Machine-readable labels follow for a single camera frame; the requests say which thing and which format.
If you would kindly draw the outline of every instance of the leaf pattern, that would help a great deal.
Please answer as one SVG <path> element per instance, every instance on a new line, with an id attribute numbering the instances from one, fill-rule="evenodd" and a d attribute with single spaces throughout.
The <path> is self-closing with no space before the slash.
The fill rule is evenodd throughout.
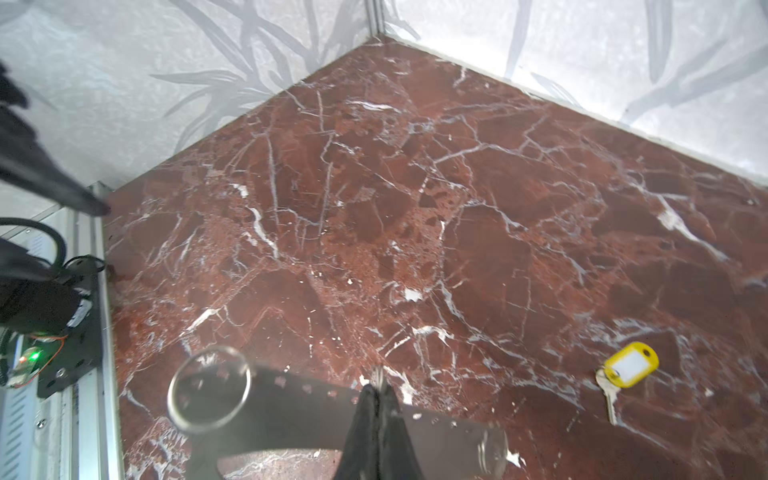
<path id="1" fill-rule="evenodd" d="M 31 6 L 32 0 L 0 3 L 0 25 L 13 22 L 15 19 L 26 13 Z"/>
<path id="2" fill-rule="evenodd" d="M 662 105 L 676 107 L 696 100 L 703 95 L 736 84 L 768 67 L 768 45 L 764 45 L 716 71 L 702 74 L 698 78 L 689 78 L 704 69 L 726 43 L 726 40 L 716 41 L 699 54 L 694 55 L 677 69 L 674 78 L 666 85 L 655 88 L 630 102 L 619 121 L 631 125 L 643 114 L 654 108 Z"/>
<path id="3" fill-rule="evenodd" d="M 657 83 L 664 74 L 672 47 L 672 0 L 645 0 L 648 22 L 648 73 Z"/>
<path id="4" fill-rule="evenodd" d="M 507 65 L 504 67 L 504 77 L 512 78 L 518 66 L 520 54 L 528 37 L 528 24 L 531 22 L 531 7 L 533 0 L 518 0 L 518 13 L 515 16 L 515 26 L 512 29 L 512 41 L 509 43 Z"/>
<path id="5" fill-rule="evenodd" d="M 387 6 L 386 2 L 380 2 L 379 0 L 374 0 L 374 2 L 378 2 L 382 6 L 382 13 L 384 15 L 384 24 L 385 27 L 387 25 L 393 25 L 398 28 L 401 28 L 404 31 L 407 31 L 409 35 L 413 37 L 414 40 L 418 41 L 421 40 L 422 37 L 419 35 L 419 33 L 416 32 L 416 30 L 409 25 L 408 22 L 402 20 L 400 18 L 400 14 L 397 12 L 397 0 L 391 0 L 392 1 L 392 9 Z"/>
<path id="6" fill-rule="evenodd" d="M 350 50 L 357 35 L 367 29 L 367 21 L 364 18 L 355 18 L 362 0 L 342 0 L 329 37 L 324 42 L 320 39 L 315 0 L 302 0 L 310 34 L 309 45 L 304 45 L 285 28 L 261 16 L 255 0 L 243 0 L 242 4 L 233 0 L 207 0 L 238 18 L 241 23 L 239 32 L 224 31 L 196 7 L 193 0 L 168 1 L 179 8 L 208 37 L 211 44 L 235 69 L 151 75 L 158 80 L 175 84 L 200 86 L 171 106 L 165 113 L 166 117 L 193 101 L 208 99 L 204 111 L 182 130 L 175 147 L 176 152 L 196 137 L 215 131 L 223 120 L 247 113 L 276 93 L 264 80 L 269 79 L 269 82 L 279 89 L 292 85 L 294 76 L 288 55 L 298 56 L 306 71 L 311 73 L 333 60 L 336 55 Z M 262 67 L 264 72 L 260 71 L 253 52 L 254 45 L 261 45 L 272 57 L 275 70 Z"/>
<path id="7" fill-rule="evenodd" d="M 562 100 L 566 103 L 569 103 L 573 105 L 574 107 L 581 108 L 581 105 L 576 101 L 573 95 L 571 95 L 568 90 L 563 88 L 559 83 L 557 83 L 554 80 L 550 80 L 549 78 L 542 77 L 539 74 L 531 73 L 531 76 L 538 82 L 539 85 L 544 87 L 544 89 L 553 97 Z"/>

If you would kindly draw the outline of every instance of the key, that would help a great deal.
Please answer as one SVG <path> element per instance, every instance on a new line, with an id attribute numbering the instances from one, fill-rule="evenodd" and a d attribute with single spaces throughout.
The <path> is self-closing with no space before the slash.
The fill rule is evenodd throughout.
<path id="1" fill-rule="evenodd" d="M 616 402 L 617 394 L 621 388 L 611 383 L 608 377 L 605 376 L 605 370 L 603 369 L 599 369 L 594 374 L 594 379 L 598 381 L 598 386 L 605 394 L 605 399 L 608 404 L 608 421 L 611 425 L 616 425 L 616 408 L 614 407 L 614 403 Z"/>

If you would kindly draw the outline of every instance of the wall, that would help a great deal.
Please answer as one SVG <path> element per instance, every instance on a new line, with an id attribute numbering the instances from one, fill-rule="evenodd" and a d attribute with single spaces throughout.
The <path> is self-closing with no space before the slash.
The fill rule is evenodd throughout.
<path id="1" fill-rule="evenodd" d="M 768 184 L 768 0 L 383 0 L 389 35 Z"/>
<path id="2" fill-rule="evenodd" d="M 113 188 L 368 37 L 362 0 L 0 2 L 22 116 L 67 172 Z M 0 216 L 50 204 L 0 184 Z"/>

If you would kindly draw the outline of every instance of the red marble floor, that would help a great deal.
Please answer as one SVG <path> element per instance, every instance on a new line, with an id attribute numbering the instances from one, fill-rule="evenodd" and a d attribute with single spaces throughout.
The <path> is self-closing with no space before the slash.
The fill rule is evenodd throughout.
<path id="1" fill-rule="evenodd" d="M 211 344 L 347 386 L 384 363 L 500 422 L 505 478 L 765 478 L 768 194 L 715 167 L 388 40 L 110 202 L 128 478 L 183 478 L 165 392 Z M 632 340 L 661 367 L 611 426 L 594 370 Z"/>

